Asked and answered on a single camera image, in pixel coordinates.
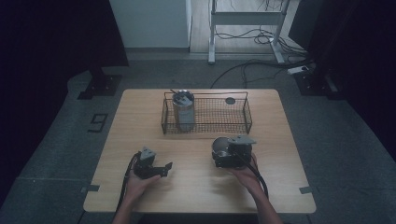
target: floor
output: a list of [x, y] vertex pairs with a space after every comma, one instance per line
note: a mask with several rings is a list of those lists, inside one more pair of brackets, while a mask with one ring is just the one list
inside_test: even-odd
[[[130, 67], [105, 69], [106, 74], [122, 75], [114, 96], [78, 100], [90, 74], [69, 81], [64, 106], [16, 179], [0, 210], [0, 223], [110, 223], [113, 214], [83, 213], [82, 205], [123, 90], [207, 89], [247, 57], [222, 56], [209, 65], [205, 54], [147, 56], [129, 55]], [[200, 74], [212, 74], [213, 78], [201, 79]], [[252, 65], [247, 68], [247, 78], [261, 78], [249, 83], [250, 89], [279, 92], [317, 205], [314, 214], [280, 214], [285, 223], [396, 223], [396, 164], [347, 102], [302, 96], [293, 76], [274, 67]], [[243, 88], [240, 69], [221, 78], [214, 88]], [[98, 128], [92, 123], [95, 114], [108, 114], [100, 133], [88, 132]], [[133, 223], [141, 217], [134, 214]], [[226, 223], [233, 220], [220, 217]], [[141, 220], [150, 218], [143, 215]], [[160, 218], [161, 223], [169, 223], [165, 219], [193, 223], [203, 216], [171, 214]]]

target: black cable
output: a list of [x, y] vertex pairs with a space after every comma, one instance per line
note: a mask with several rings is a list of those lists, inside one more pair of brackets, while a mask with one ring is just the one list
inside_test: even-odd
[[116, 209], [116, 213], [115, 214], [117, 214], [117, 211], [119, 211], [119, 208], [120, 208], [120, 206], [122, 204], [123, 197], [124, 197], [125, 190], [126, 190], [126, 184], [128, 183], [128, 179], [129, 179], [129, 172], [131, 171], [131, 168], [134, 165], [134, 161], [137, 159], [137, 155], [138, 154], [139, 153], [136, 153], [136, 154], [134, 154], [132, 156], [131, 161], [128, 164], [128, 168], [125, 171], [125, 175], [124, 175], [124, 178], [123, 178], [123, 181], [122, 181], [122, 188], [121, 188], [121, 193], [120, 193], [120, 198], [119, 198], [119, 204], [117, 205], [117, 209]]
[[280, 9], [279, 9], [280, 11], [282, 11], [283, 1], [284, 0], [280, 1]]
[[241, 64], [238, 64], [238, 65], [236, 65], [236, 66], [233, 66], [233, 67], [227, 69], [227, 71], [223, 72], [218, 78], [216, 78], [216, 80], [215, 80], [215, 81], [212, 83], [212, 85], [210, 86], [210, 89], [213, 89], [213, 87], [215, 86], [215, 84], [216, 84], [222, 77], [224, 77], [228, 72], [234, 70], [235, 68], [243, 67], [243, 66], [245, 66], [245, 65], [247, 65], [247, 64], [262, 64], [262, 65], [272, 66], [272, 67], [275, 67], [275, 68], [289, 69], [289, 68], [293, 68], [293, 67], [298, 67], [298, 66], [303, 66], [303, 65], [306, 65], [306, 64], [310, 64], [310, 63], [312, 63], [312, 62], [313, 62], [313, 61], [312, 61], [311, 59], [304, 59], [304, 60], [301, 60], [301, 61], [299, 61], [299, 62], [297, 62], [297, 63], [280, 64], [280, 63], [271, 63], [271, 62], [262, 61], [262, 60], [250, 60], [250, 61], [248, 61], [247, 63], [241, 63]]
[[216, 27], [215, 27], [215, 31], [216, 31], [216, 35], [217, 35], [220, 39], [235, 39], [235, 38], [238, 38], [238, 39], [252, 39], [252, 38], [257, 38], [257, 36], [256, 36], [256, 35], [253, 35], [253, 36], [244, 36], [244, 35], [248, 35], [248, 34], [254, 32], [254, 31], [260, 31], [260, 29], [249, 30], [249, 31], [247, 31], [247, 32], [245, 32], [244, 34], [241, 34], [241, 35], [229, 35], [229, 34], [224, 34], [224, 33], [218, 33], [218, 30], [216, 29]]
[[82, 209], [82, 213], [81, 213], [81, 215], [79, 216], [79, 218], [78, 218], [78, 222], [77, 222], [77, 224], [79, 224], [80, 222], [81, 222], [81, 220], [82, 220], [82, 217], [84, 216], [84, 214], [85, 214], [85, 210], [84, 209]]
[[[268, 39], [268, 38], [274, 36], [274, 33], [263, 30], [262, 26], [260, 26], [259, 30], [260, 30], [261, 33], [258, 35], [258, 39], [255, 39], [255, 42], [258, 43], [258, 44], [267, 44], [267, 42], [261, 43], [260, 42], [260, 37], [266, 37]], [[293, 53], [293, 54], [298, 54], [298, 55], [302, 55], [302, 56], [306, 55], [305, 49], [300, 49], [300, 48], [295, 48], [295, 47], [290, 46], [286, 42], [286, 40], [284, 38], [282, 38], [281, 36], [278, 39], [278, 43], [281, 46], [281, 48], [287, 53]]]
[[[238, 153], [237, 151], [235, 151], [235, 154], [236, 154], [236, 156], [238, 156], [239, 159], [247, 166], [247, 168], [249, 168], [249, 169], [251, 170], [251, 172], [253, 172], [253, 174], [259, 179], [260, 183], [262, 183], [262, 188], [264, 189], [265, 196], [267, 196], [267, 198], [269, 198], [269, 197], [268, 197], [268, 187], [267, 187], [267, 184], [265, 183], [264, 178], [262, 178], [262, 175], [260, 174], [259, 170], [256, 169], [256, 168], [254, 168], [254, 167], [250, 164], [250, 162], [245, 161], [245, 159], [244, 159], [241, 155], [239, 155], [239, 153]], [[254, 158], [253, 158], [251, 155], [250, 155], [250, 157], [251, 157], [251, 159], [254, 161], [254, 164], [255, 164], [256, 167], [257, 167], [257, 163], [256, 163], [256, 161], [254, 160]]]
[[276, 75], [278, 75], [280, 72], [282, 72], [283, 70], [285, 70], [285, 68], [281, 68], [279, 69], [277, 72], [275, 72], [271, 77], [259, 77], [256, 79], [252, 79], [252, 80], [248, 80], [246, 78], [245, 83], [244, 83], [244, 88], [247, 89], [248, 88], [248, 83], [250, 82], [256, 82], [256, 81], [260, 81], [260, 80], [265, 80], [265, 79], [269, 79], [269, 78], [276, 78]]
[[230, 0], [230, 4], [231, 4], [231, 7], [233, 8], [233, 10], [236, 11], [236, 9], [233, 7], [233, 0]]
[[254, 43], [260, 44], [260, 45], [271, 44], [271, 40], [270, 40], [271, 37], [272, 37], [271, 35], [264, 35], [264, 34], [262, 34], [262, 33], [259, 33], [259, 34], [256, 36], [256, 38], [254, 38]]
[[210, 30], [211, 27], [212, 27], [212, 25], [210, 24], [210, 14], [211, 14], [211, 10], [210, 10], [210, 0], [207, 1], [207, 13], [208, 13], [207, 20], [209, 21], [209, 30]]
[[270, 0], [265, 1], [265, 11], [268, 10], [268, 6], [270, 5]]
[[248, 82], [248, 77], [246, 73], [246, 68], [248, 67], [248, 64], [245, 64], [244, 66], [241, 67], [241, 75], [242, 75], [242, 85], [244, 89], [247, 89], [247, 82]]
[[262, 0], [262, 3], [259, 5], [259, 7], [257, 7], [256, 11], [259, 11], [260, 7], [262, 7], [262, 4], [264, 4], [265, 0]]

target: dark curtain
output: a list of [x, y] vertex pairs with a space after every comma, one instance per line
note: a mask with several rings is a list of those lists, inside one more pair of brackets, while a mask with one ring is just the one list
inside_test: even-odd
[[2, 203], [56, 117], [67, 80], [127, 66], [108, 0], [0, 2]]
[[301, 0], [290, 28], [317, 63], [313, 79], [330, 75], [394, 160], [395, 7], [393, 0]]

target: metal can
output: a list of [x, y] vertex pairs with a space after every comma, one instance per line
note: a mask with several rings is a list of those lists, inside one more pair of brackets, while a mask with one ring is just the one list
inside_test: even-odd
[[172, 102], [177, 127], [182, 132], [192, 130], [195, 123], [194, 95], [190, 91], [181, 90], [173, 94]]

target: wire basket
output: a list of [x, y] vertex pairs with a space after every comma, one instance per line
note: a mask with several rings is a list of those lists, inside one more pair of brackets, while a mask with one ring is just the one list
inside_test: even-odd
[[194, 123], [182, 131], [176, 122], [173, 93], [163, 99], [163, 133], [249, 133], [252, 126], [248, 92], [194, 93]]

